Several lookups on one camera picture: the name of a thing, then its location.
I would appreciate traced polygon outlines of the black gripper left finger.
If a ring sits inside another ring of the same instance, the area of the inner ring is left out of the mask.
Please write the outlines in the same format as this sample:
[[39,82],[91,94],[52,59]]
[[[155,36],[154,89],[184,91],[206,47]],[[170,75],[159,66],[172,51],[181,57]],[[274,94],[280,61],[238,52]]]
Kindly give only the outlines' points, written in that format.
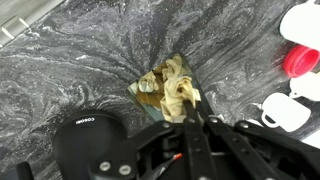
[[189,100],[183,102],[186,118],[183,120],[184,157],[190,180],[216,180],[208,138],[203,132],[204,120]]

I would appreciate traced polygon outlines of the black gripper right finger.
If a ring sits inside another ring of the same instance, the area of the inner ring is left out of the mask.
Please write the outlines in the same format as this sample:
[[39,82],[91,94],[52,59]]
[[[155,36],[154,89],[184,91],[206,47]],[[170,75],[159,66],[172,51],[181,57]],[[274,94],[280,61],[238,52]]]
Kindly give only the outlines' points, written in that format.
[[206,137],[214,171],[219,180],[280,180],[276,171],[253,149],[248,140],[234,132],[198,102],[194,115]]

